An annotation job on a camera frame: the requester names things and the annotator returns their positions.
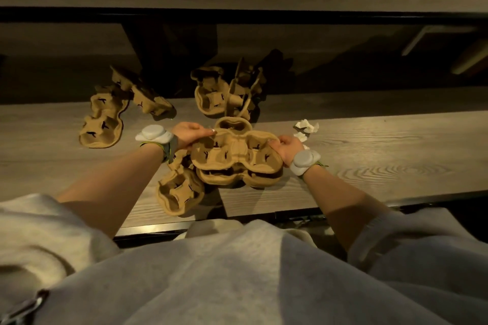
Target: white fabric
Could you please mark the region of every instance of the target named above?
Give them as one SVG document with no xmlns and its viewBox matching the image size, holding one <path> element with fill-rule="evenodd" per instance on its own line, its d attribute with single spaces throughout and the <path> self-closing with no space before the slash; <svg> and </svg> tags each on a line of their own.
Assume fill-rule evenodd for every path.
<svg viewBox="0 0 488 325">
<path fill-rule="evenodd" d="M 0 205 L 0 255 L 26 268 L 12 281 L 2 267 L 0 292 L 50 284 L 37 324 L 488 323 L 487 245 L 444 209 L 376 218 L 347 264 L 263 221 L 117 255 L 49 197 Z M 49 258 L 26 259 L 31 246 Z"/>
</svg>

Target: wooden table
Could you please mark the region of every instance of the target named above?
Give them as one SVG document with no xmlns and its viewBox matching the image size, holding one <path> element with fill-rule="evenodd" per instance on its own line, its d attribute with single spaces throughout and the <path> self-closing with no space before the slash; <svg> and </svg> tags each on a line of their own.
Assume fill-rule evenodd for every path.
<svg viewBox="0 0 488 325">
<path fill-rule="evenodd" d="M 320 130 L 307 145 L 329 170 L 389 205 L 408 199 L 488 190 L 488 88 L 449 88 L 270 95 L 260 104 L 256 129 L 294 132 L 307 118 Z M 194 99 L 171 100 L 179 121 L 211 126 Z M 122 114 L 124 131 L 114 147 L 78 143 L 89 103 L 0 106 L 0 200 L 41 192 L 56 195 L 89 168 L 134 149 L 135 135 L 154 123 L 137 106 Z M 204 218 L 203 206 L 185 218 L 163 213 L 155 199 L 161 166 L 124 227 Z M 273 187 L 219 189 L 229 217 L 315 207 L 306 186 L 285 170 Z"/>
</svg>

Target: torn paper piece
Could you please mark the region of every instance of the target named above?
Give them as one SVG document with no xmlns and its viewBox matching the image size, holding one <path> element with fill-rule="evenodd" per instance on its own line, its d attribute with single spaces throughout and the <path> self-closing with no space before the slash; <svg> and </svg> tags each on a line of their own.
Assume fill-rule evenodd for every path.
<svg viewBox="0 0 488 325">
<path fill-rule="evenodd" d="M 302 143 L 304 141 L 307 141 L 307 136 L 303 134 L 302 132 L 297 132 L 296 134 L 293 134 L 294 137 L 298 138 Z"/>
<path fill-rule="evenodd" d="M 319 131 L 319 123 L 317 122 L 314 126 L 312 126 L 308 120 L 301 120 L 301 121 L 298 121 L 296 124 L 295 124 L 295 127 L 296 128 L 303 128 L 304 132 L 306 132 L 307 134 L 313 134 L 317 131 Z"/>
</svg>

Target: person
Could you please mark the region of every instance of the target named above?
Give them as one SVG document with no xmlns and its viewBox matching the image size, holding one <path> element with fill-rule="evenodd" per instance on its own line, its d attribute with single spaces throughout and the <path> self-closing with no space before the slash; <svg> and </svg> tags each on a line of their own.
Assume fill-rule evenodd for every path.
<svg viewBox="0 0 488 325">
<path fill-rule="evenodd" d="M 172 133 L 183 149 L 214 131 Z M 270 146 L 286 167 L 303 151 L 289 136 Z M 259 220 L 121 252 L 112 238 L 164 158 L 145 143 L 57 199 L 2 202 L 0 313 L 29 303 L 35 324 L 488 323 L 486 244 L 446 209 L 391 211 L 319 164 L 302 178 L 347 262 Z"/>
</svg>

